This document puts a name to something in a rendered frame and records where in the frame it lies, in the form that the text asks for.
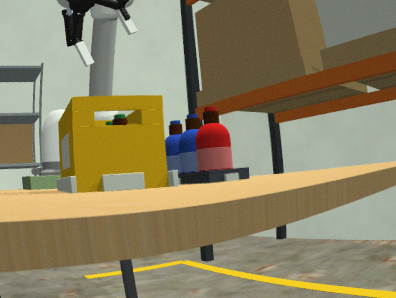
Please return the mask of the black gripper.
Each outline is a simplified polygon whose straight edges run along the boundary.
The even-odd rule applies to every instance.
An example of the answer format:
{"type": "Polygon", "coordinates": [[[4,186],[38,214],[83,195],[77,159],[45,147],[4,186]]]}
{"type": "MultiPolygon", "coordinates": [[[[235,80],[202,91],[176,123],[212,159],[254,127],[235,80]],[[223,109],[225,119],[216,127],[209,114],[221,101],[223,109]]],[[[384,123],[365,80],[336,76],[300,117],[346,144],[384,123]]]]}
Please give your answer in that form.
{"type": "Polygon", "coordinates": [[[65,34],[67,46],[74,45],[79,53],[85,67],[95,63],[82,40],[83,20],[85,12],[89,11],[95,4],[115,9],[118,18],[124,26],[128,35],[136,33],[134,23],[132,22],[129,13],[125,8],[125,4],[129,0],[67,0],[69,7],[62,10],[62,15],[65,24],[65,34]],[[118,2],[117,2],[118,1],[118,2]],[[80,14],[78,14],[80,13],[80,14]],[[73,15],[73,16],[72,16],[73,15]],[[74,19],[73,19],[74,18],[74,19]]]}

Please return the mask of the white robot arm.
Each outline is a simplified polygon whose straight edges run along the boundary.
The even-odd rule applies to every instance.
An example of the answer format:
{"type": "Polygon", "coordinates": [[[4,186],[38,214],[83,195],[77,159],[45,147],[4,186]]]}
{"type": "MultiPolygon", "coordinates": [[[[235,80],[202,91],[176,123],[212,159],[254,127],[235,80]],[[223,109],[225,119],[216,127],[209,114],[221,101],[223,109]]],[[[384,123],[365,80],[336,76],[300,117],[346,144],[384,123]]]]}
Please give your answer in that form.
{"type": "MultiPolygon", "coordinates": [[[[90,8],[93,19],[89,96],[112,96],[116,43],[116,10],[95,4],[90,8]]],[[[31,173],[39,176],[60,175],[58,122],[65,110],[50,112],[41,132],[42,166],[31,173]],[[45,171],[45,172],[41,172],[45,171]]],[[[95,120],[113,120],[118,111],[95,112],[95,120]]]]}

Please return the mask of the blue bottle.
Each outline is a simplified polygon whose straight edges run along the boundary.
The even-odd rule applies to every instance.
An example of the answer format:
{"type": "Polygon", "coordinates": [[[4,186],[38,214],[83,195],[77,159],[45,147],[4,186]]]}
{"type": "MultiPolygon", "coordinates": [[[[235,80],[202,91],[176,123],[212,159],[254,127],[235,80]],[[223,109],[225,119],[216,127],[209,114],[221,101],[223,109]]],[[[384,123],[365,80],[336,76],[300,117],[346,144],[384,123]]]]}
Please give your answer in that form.
{"type": "Polygon", "coordinates": [[[181,173],[179,139],[182,134],[182,124],[180,124],[180,121],[170,121],[169,136],[165,139],[167,171],[178,170],[178,173],[181,173]]]}
{"type": "Polygon", "coordinates": [[[185,119],[186,131],[179,139],[181,173],[198,172],[196,134],[200,128],[198,114],[189,114],[185,119]]]}

